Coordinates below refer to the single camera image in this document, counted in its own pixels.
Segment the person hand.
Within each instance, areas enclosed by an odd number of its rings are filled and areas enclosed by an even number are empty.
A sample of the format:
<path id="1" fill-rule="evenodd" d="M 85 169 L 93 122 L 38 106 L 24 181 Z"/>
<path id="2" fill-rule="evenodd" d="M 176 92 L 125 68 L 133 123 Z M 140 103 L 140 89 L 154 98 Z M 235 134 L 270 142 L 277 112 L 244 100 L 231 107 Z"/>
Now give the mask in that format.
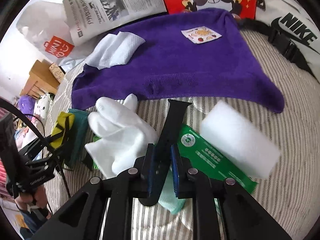
<path id="1" fill-rule="evenodd" d="M 19 193 L 18 197 L 15 198 L 15 203 L 18 209 L 24 215 L 25 219 L 34 220 L 34 221 L 44 221 L 51 217 L 51 213 L 47 209 L 48 199 L 46 195 L 46 189 L 43 185 L 39 186 L 33 193 Z M 28 206 L 36 205 L 40 209 L 44 209 L 47 215 L 45 218 L 39 219 L 34 211 L 28 208 Z"/>

